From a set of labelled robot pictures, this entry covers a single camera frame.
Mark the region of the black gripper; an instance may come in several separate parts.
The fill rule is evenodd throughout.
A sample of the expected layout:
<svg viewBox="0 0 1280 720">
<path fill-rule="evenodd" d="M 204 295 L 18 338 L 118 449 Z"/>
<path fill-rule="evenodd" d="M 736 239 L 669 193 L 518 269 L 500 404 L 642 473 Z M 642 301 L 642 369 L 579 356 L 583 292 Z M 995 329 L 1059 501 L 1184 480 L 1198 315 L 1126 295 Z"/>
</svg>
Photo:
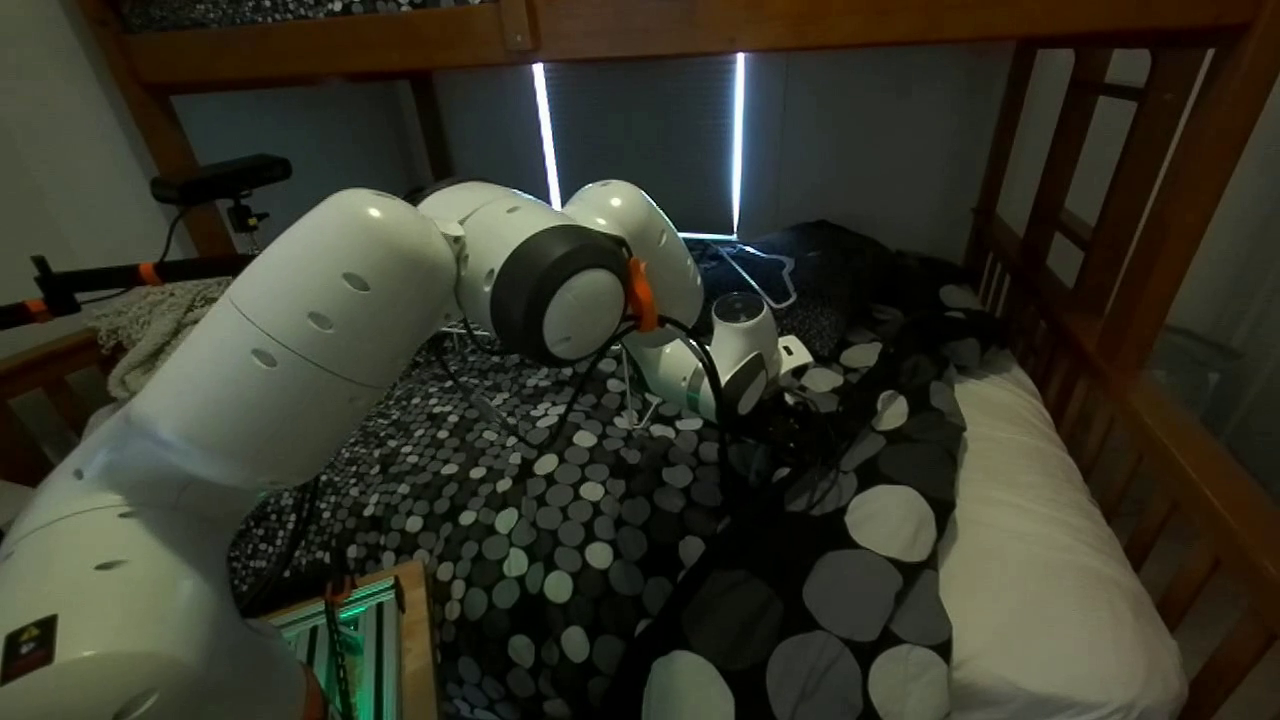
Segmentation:
<svg viewBox="0 0 1280 720">
<path fill-rule="evenodd" d="M 748 417 L 729 424 L 729 461 L 748 469 L 752 461 L 767 465 L 822 465 L 833 461 L 858 424 L 833 407 L 822 411 L 809 402 L 767 395 Z"/>
</svg>

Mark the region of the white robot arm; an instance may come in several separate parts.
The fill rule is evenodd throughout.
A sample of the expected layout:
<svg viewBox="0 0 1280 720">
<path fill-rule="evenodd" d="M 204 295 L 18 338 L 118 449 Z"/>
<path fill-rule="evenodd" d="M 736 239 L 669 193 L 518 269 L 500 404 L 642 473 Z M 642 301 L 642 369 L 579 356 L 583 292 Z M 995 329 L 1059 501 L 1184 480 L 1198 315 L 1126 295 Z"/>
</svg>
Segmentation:
<svg viewBox="0 0 1280 720">
<path fill-rule="evenodd" d="M 623 347 L 705 422 L 814 364 L 767 304 L 711 304 L 629 180 L 563 206 L 483 180 L 333 193 L 7 526 L 0 720 L 321 720 L 317 677 L 236 610 L 228 543 L 257 501 L 321 477 L 447 322 L 538 364 Z"/>
</svg>

